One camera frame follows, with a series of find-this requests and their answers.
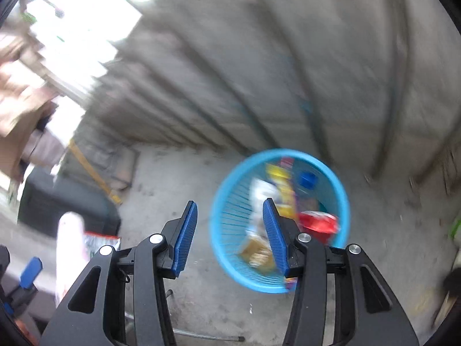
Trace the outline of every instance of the gray floor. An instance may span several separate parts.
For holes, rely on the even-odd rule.
[[[225,152],[139,146],[134,185],[121,206],[122,247],[136,245],[181,214],[194,200],[199,219],[186,269],[168,280],[173,326],[208,334],[244,335],[254,345],[279,345],[290,316],[293,295],[253,292],[221,269],[209,243],[208,216],[214,193],[243,157]],[[369,185],[362,172],[337,169],[351,204],[350,242],[359,243],[393,288],[420,339],[430,334],[442,300],[437,288],[456,253],[447,239],[458,198],[447,199],[439,176],[416,196],[407,178],[384,178]],[[326,340],[331,341],[332,302]],[[213,341],[177,337],[181,345]]]

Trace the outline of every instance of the black plastic bin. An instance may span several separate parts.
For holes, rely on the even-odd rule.
[[[26,179],[18,221],[56,238],[59,219],[66,212],[82,215],[88,232],[117,235],[120,216],[102,191],[34,168]]]

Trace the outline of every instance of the red and white package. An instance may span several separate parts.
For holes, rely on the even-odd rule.
[[[327,245],[339,231],[338,217],[326,212],[305,211],[299,214],[299,228]]]

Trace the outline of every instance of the blue basket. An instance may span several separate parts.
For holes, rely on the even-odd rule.
[[[214,198],[210,236],[221,267],[235,281],[258,292],[288,291],[281,274],[260,274],[238,256],[253,211],[248,196],[251,180],[253,177],[265,179],[266,163],[278,164],[283,157],[294,158],[294,178],[298,178],[301,172],[313,172],[318,177],[315,195],[327,212],[339,217],[341,226],[331,245],[344,248],[349,236],[349,201],[343,185],[325,164],[307,153],[292,149],[273,149],[247,158],[227,176]]]

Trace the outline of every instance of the basket rim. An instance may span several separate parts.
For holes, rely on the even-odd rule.
[[[227,259],[226,254],[224,252],[223,246],[218,243],[218,239],[220,239],[220,219],[221,214],[224,210],[225,203],[227,198],[234,188],[234,186],[241,180],[241,178],[250,171],[256,165],[262,164],[266,161],[281,158],[284,156],[293,157],[295,159],[300,159],[303,161],[308,162],[320,172],[322,172],[330,182],[331,186],[333,187],[335,196],[338,201],[338,217],[340,219],[341,230],[333,239],[333,243],[331,244],[334,247],[344,248],[347,242],[347,238],[349,236],[349,228],[350,228],[350,210],[349,210],[349,200],[347,199],[346,191],[338,177],[336,176],[333,171],[326,166],[320,160],[314,158],[313,156],[309,155],[308,153],[304,153],[301,151],[296,151],[294,149],[271,149],[263,152],[256,153],[240,164],[238,164],[225,178],[225,180],[220,185],[216,195],[214,197],[213,205],[211,207],[211,217],[209,222],[209,232],[211,237],[211,247],[213,252],[216,256],[216,259],[220,263],[221,267],[225,270],[225,272],[231,276],[235,281],[239,284],[246,286],[249,289],[258,291],[258,292],[266,292],[266,293],[284,293],[288,292],[288,290],[280,285],[269,285],[263,284],[259,282],[255,282],[248,277],[243,276],[238,270],[234,268],[234,266],[230,263]]]

